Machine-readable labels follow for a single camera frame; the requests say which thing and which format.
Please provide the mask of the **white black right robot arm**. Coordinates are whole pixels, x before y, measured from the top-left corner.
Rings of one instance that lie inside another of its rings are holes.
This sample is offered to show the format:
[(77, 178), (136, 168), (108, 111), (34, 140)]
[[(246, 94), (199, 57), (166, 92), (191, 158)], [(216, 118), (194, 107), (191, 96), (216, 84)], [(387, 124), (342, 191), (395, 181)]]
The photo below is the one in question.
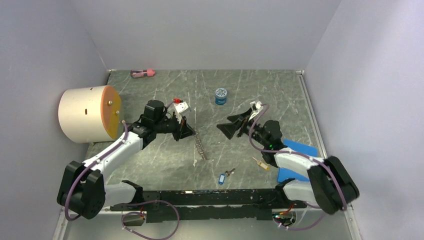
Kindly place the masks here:
[(252, 147), (261, 152), (263, 160), (278, 169), (292, 171), (304, 178), (285, 179), (281, 190), (275, 193), (275, 202), (282, 208), (293, 201), (317, 205), (329, 215), (347, 209), (360, 196), (360, 191), (348, 171), (336, 156), (314, 157), (296, 151), (283, 143), (280, 123), (268, 120), (263, 125), (254, 118), (256, 111), (228, 116), (228, 123), (217, 128), (230, 140), (247, 135)]

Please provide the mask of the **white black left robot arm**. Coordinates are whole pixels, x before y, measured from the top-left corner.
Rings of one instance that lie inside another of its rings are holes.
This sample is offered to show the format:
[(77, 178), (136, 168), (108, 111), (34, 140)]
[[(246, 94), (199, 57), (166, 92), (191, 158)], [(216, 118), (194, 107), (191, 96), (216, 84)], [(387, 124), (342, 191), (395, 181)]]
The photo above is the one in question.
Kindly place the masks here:
[(123, 134), (111, 145), (83, 162), (70, 162), (63, 173), (57, 203), (68, 221), (94, 218), (104, 207), (123, 204), (137, 210), (145, 201), (143, 187), (128, 180), (106, 186), (105, 180), (130, 157), (144, 150), (158, 134), (171, 134), (175, 141), (194, 136), (185, 113), (189, 104), (179, 98), (164, 104), (149, 100), (139, 119), (123, 122)]

